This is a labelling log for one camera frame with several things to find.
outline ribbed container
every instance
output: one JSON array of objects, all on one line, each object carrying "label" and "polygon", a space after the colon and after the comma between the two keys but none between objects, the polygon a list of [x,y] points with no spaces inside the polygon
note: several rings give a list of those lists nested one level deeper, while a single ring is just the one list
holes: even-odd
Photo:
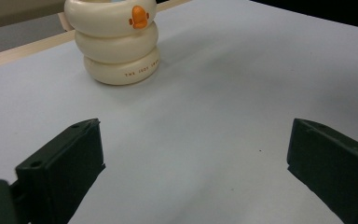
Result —
[{"label": "ribbed container", "polygon": [[65,2],[86,70],[110,85],[139,82],[158,68],[156,12],[155,0]]}]

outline black object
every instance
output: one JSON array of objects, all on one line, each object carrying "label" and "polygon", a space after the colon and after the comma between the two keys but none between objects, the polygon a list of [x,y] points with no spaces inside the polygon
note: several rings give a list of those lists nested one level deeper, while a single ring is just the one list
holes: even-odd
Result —
[{"label": "black object", "polygon": [[104,169],[97,119],[67,128],[0,180],[0,224],[65,224]]},{"label": "black object", "polygon": [[358,26],[358,0],[252,0],[301,14]]},{"label": "black object", "polygon": [[295,119],[288,170],[346,224],[358,224],[358,142],[325,125]]}]

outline white tabletop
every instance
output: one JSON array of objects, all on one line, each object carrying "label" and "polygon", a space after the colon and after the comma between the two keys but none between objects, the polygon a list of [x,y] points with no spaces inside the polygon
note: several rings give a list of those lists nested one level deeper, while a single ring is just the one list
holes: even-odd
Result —
[{"label": "white tabletop", "polygon": [[0,66],[0,178],[101,121],[106,169],[71,223],[341,223],[287,170],[294,118],[358,141],[358,28],[244,0],[160,12],[161,64],[112,87],[75,42]]}]

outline orange duck beak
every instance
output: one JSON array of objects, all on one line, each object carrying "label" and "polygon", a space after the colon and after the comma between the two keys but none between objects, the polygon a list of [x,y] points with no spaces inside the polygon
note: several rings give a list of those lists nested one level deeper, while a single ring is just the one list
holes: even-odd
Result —
[{"label": "orange duck beak", "polygon": [[132,19],[130,19],[130,25],[134,29],[143,29],[147,26],[147,19],[149,19],[149,13],[139,6],[132,8]]}]

